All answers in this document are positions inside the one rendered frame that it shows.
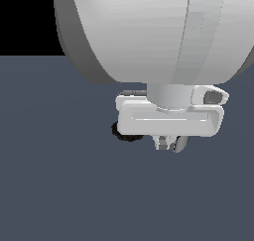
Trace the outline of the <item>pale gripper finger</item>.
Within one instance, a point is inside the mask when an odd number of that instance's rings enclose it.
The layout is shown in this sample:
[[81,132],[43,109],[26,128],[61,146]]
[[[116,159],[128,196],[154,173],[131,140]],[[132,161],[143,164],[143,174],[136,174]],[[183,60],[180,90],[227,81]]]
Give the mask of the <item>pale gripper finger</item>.
[[171,150],[174,153],[179,153],[182,151],[187,143],[189,142],[190,137],[189,136],[178,136],[177,140],[171,145]]
[[155,136],[154,137],[154,142],[155,142],[155,148],[159,151],[163,150],[169,150],[169,144],[167,142],[167,139],[165,136]]

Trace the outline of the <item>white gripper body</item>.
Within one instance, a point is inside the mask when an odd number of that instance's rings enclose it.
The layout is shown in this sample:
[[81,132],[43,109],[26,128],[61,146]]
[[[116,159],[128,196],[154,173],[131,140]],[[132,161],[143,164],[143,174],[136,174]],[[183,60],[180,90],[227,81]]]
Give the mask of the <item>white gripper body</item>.
[[122,135],[201,136],[215,135],[224,110],[220,105],[193,105],[185,110],[160,112],[145,96],[118,95],[117,130]]

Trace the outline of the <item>dark grey faucet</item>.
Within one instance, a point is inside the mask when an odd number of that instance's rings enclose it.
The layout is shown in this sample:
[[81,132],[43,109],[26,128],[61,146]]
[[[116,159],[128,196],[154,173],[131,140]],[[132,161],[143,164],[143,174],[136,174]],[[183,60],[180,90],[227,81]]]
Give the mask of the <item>dark grey faucet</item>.
[[111,126],[112,134],[116,136],[120,141],[127,141],[129,143],[132,143],[137,140],[142,140],[144,135],[122,135],[117,130],[117,124],[118,122],[114,122]]

